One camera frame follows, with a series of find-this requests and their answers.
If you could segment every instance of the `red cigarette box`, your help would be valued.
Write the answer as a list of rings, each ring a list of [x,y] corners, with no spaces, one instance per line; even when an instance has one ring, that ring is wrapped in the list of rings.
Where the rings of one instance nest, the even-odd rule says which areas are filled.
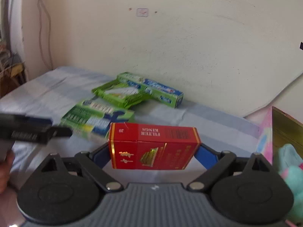
[[[112,123],[109,133],[115,169],[184,169],[200,144],[194,127]]]

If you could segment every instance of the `black circular cover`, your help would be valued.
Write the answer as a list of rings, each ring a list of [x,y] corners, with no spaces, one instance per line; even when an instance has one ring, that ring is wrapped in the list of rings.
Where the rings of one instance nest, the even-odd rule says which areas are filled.
[[[17,198],[22,214],[43,225],[62,225],[83,218],[98,201],[99,189],[93,182],[60,171],[30,178]]]
[[[293,195],[278,175],[251,171],[217,182],[211,199],[225,217],[261,225],[282,219],[292,208]]]

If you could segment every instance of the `human hand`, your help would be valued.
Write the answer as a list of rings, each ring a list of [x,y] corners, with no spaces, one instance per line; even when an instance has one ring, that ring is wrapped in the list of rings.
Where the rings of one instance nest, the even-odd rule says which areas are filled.
[[[9,173],[11,171],[15,155],[13,151],[8,151],[5,161],[0,163],[0,194],[3,193],[9,181]]]

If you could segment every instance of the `green wipes package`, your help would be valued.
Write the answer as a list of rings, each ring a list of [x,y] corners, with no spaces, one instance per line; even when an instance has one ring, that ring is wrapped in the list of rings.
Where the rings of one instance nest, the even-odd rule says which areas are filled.
[[[152,98],[166,104],[169,107],[176,108],[183,100],[183,93],[181,91],[151,79],[137,76],[130,72],[119,74],[118,80],[128,84],[130,87],[135,87],[142,92],[150,94]]]
[[[92,92],[113,105],[125,109],[150,98],[138,88],[119,82],[117,79],[93,89]]]
[[[103,142],[108,137],[111,123],[133,122],[134,112],[112,107],[101,100],[84,100],[76,104],[62,118],[75,134],[88,140]]]

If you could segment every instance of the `green plastic packet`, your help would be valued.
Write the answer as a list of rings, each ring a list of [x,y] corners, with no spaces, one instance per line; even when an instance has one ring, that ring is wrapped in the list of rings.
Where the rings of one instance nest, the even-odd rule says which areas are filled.
[[[135,86],[119,82],[118,79],[101,85],[92,92],[113,105],[125,109],[151,98],[150,95],[140,92]]]

